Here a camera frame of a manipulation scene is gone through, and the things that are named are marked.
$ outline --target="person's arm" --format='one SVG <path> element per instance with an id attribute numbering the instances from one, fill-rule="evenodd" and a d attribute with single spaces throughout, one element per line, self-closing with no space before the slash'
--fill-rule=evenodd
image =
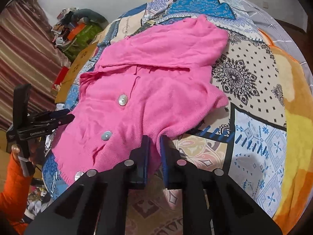
<path id="1" fill-rule="evenodd" d="M 0 193 L 0 211 L 10 221 L 20 221 L 27 205 L 31 177 L 24 177 L 18 159 L 12 153 L 7 167 L 7 180 Z"/>

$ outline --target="curtain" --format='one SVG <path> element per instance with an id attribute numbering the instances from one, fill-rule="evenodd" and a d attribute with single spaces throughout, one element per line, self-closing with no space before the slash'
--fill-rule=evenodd
<path id="1" fill-rule="evenodd" d="M 50 93 L 68 58 L 52 44 L 48 19 L 36 0 L 12 0 L 0 14 L 0 128 L 12 123 L 13 90 L 30 83 L 29 112 L 54 110 Z"/>

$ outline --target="bed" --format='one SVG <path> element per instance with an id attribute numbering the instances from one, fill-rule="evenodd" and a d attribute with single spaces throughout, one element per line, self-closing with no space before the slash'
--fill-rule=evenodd
<path id="1" fill-rule="evenodd" d="M 256 5 L 246 0 L 152 0 L 124 13 L 104 30 L 65 108 L 75 108 L 79 75 L 93 71 L 107 46 L 153 25 L 200 14 L 229 33 L 212 71 L 212 84 L 224 91 L 229 105 L 208 114 L 173 144 L 198 168 L 227 172 L 287 234 L 312 194 L 313 76 L 289 35 Z M 68 187 L 51 151 L 43 179 L 53 199 Z M 163 188 L 161 169 L 144 191 L 129 194 L 126 234 L 182 234 L 181 192 Z"/>

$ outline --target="pink cardigan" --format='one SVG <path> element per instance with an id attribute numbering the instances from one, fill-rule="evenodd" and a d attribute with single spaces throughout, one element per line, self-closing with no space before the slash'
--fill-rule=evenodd
<path id="1" fill-rule="evenodd" d="M 227 39 L 225 30 L 201 15 L 153 26 L 107 47 L 94 71 L 80 76 L 75 119 L 54 140 L 62 178 L 71 185 L 78 171 L 113 168 L 140 146 L 142 135 L 153 141 L 149 169 L 154 172 L 161 135 L 174 138 L 228 104 L 210 84 L 211 66 Z"/>

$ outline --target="white button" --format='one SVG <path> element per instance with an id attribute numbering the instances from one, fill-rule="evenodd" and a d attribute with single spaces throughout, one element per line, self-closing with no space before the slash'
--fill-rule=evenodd
<path id="1" fill-rule="evenodd" d="M 104 134 L 101 135 L 101 139 L 108 140 L 109 138 L 111 138 L 111 136 L 112 136 L 112 132 L 106 131 Z"/>
<path id="2" fill-rule="evenodd" d="M 118 103 L 121 105 L 121 106 L 125 106 L 128 102 L 128 98 L 126 95 L 120 95 L 119 98 L 118 98 Z"/>
<path id="3" fill-rule="evenodd" d="M 78 171 L 75 175 L 75 181 L 78 180 L 84 173 L 82 171 Z"/>

